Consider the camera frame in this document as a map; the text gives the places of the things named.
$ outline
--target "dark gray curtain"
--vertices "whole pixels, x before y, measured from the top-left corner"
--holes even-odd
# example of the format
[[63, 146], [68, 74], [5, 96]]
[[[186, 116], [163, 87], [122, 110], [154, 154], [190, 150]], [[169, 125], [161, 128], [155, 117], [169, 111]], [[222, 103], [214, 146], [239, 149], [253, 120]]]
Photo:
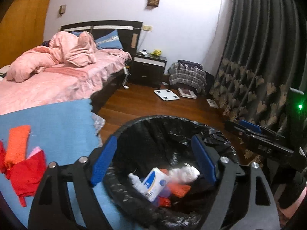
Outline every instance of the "dark gray curtain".
[[293, 0], [234, 0], [210, 94], [231, 120], [279, 129], [289, 86], [306, 92], [306, 20]]

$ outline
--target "garbage bag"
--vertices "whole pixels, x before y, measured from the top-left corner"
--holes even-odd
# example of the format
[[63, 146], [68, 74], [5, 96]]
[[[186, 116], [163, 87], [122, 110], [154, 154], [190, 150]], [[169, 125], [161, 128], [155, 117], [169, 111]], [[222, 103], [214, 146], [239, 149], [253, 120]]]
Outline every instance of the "garbage bag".
[[236, 151], [223, 134], [208, 125], [172, 116], [147, 116], [128, 122], [113, 135], [117, 149], [103, 179], [104, 186], [119, 208], [144, 227], [196, 229], [208, 215], [216, 195], [201, 174], [183, 198], [171, 197], [171, 208], [157, 208], [128, 181], [128, 174], [146, 177], [152, 168], [171, 169], [184, 163], [200, 168], [191, 149], [191, 138], [199, 134], [206, 145], [221, 156], [239, 163]]

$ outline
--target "lampshade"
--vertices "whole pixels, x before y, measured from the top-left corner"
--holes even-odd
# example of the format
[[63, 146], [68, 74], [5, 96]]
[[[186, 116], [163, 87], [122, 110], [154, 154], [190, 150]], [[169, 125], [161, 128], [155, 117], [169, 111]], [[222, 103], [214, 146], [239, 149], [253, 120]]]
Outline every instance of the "lampshade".
[[148, 0], [147, 6], [158, 7], [160, 0]]

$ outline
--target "plaid cloth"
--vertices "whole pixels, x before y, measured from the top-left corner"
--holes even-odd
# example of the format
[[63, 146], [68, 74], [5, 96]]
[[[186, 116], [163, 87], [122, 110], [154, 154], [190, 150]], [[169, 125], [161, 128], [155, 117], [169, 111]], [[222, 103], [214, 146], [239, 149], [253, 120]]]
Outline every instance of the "plaid cloth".
[[204, 90], [206, 86], [206, 73], [196, 67], [174, 63], [168, 70], [169, 84], [183, 83], [196, 88], [197, 93]]

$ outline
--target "wooden wardrobe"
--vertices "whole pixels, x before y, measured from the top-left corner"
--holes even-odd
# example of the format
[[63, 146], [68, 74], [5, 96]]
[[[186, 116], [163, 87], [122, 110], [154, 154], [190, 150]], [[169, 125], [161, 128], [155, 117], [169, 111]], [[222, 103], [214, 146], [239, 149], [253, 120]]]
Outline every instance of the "wooden wardrobe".
[[0, 22], [0, 68], [42, 43], [49, 1], [13, 1]]

